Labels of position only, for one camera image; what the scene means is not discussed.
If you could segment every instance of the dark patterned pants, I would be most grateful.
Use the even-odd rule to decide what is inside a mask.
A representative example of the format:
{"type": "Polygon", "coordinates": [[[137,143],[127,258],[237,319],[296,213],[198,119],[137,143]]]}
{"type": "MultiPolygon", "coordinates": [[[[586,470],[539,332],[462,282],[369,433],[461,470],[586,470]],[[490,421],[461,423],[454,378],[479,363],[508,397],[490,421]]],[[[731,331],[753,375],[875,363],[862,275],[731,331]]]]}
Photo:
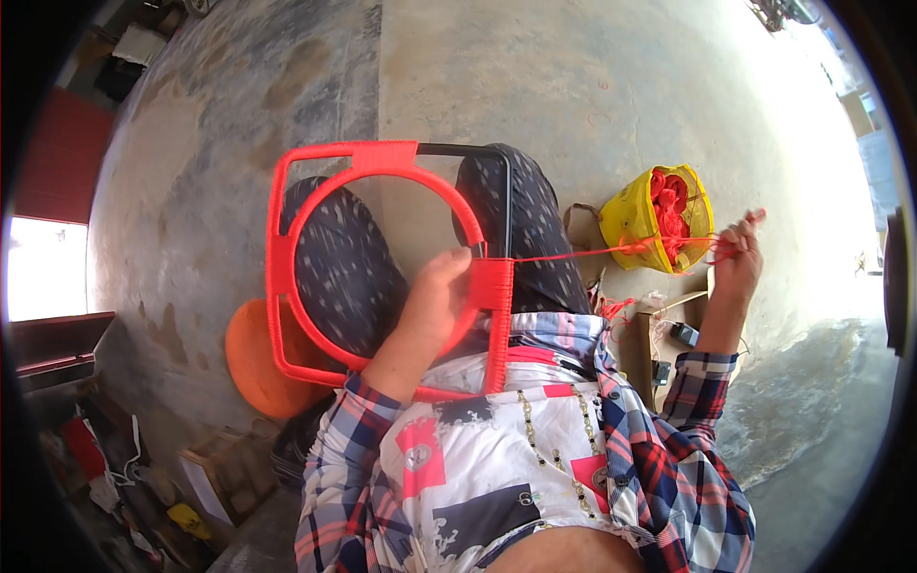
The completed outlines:
{"type": "MultiPolygon", "coordinates": [[[[572,252],[558,216],[558,199],[541,168],[522,151],[492,144],[513,168],[513,258],[528,259],[572,252]]],[[[305,198],[324,182],[310,177],[287,189],[281,233],[293,223],[305,198]]],[[[496,160],[462,161],[456,189],[478,217],[484,239],[497,240],[502,205],[501,169],[496,160]]],[[[464,232],[454,222],[459,242],[464,232]]],[[[370,210],[345,187],[334,190],[306,220],[296,246],[296,285],[315,326],[329,340],[358,356],[371,357],[392,332],[409,287],[395,267],[385,238],[370,210]]],[[[572,259],[516,263],[513,313],[588,314],[589,300],[580,269],[572,259]]],[[[459,345],[450,358],[486,349],[459,345]]]]}

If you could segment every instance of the concrete floor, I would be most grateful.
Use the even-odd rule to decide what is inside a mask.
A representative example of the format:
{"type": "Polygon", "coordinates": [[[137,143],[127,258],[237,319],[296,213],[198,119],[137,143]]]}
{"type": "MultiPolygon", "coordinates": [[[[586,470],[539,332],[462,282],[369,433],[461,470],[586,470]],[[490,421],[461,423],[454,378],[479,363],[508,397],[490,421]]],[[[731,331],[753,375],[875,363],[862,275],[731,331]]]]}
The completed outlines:
{"type": "MultiPolygon", "coordinates": [[[[561,209],[601,205],[642,171],[676,163],[698,172],[719,227],[766,206],[767,269],[747,325],[748,370],[757,374],[736,381],[736,411],[750,416],[768,384],[806,387],[815,402],[833,395],[836,385],[802,372],[762,382],[791,340],[858,316],[849,303],[861,288],[854,256],[875,244],[853,131],[817,62],[799,55],[732,0],[691,9],[627,0],[221,0],[141,78],[99,176],[90,307],[118,312],[97,350],[106,387],[138,414],[151,455],[186,489],[175,450],[258,416],[229,378],[223,336],[235,310],[264,295],[273,163],[314,143],[415,138],[515,145],[541,164],[561,209]]],[[[431,165],[447,176],[455,169],[431,165]]],[[[391,180],[357,191],[409,275],[454,244],[448,210],[432,193],[391,180]]],[[[573,235],[595,241],[585,218],[573,235]]],[[[596,257],[582,261],[584,278],[606,262],[605,290],[615,298],[675,296],[705,274],[624,272],[596,257]]],[[[872,344],[880,334],[859,336],[872,344]]],[[[850,359],[862,348],[849,347],[850,359]]],[[[875,396],[879,412],[882,400],[875,396]]],[[[727,462],[748,467],[753,492],[827,443],[823,424],[806,416],[742,420],[754,432],[725,424],[721,440],[727,462]],[[758,437],[780,424],[793,436],[758,437]]],[[[807,497],[782,495],[788,504],[807,497]]],[[[768,546],[767,531],[762,525],[759,546],[768,546]]],[[[791,541],[771,539],[774,555],[791,541]]]]}

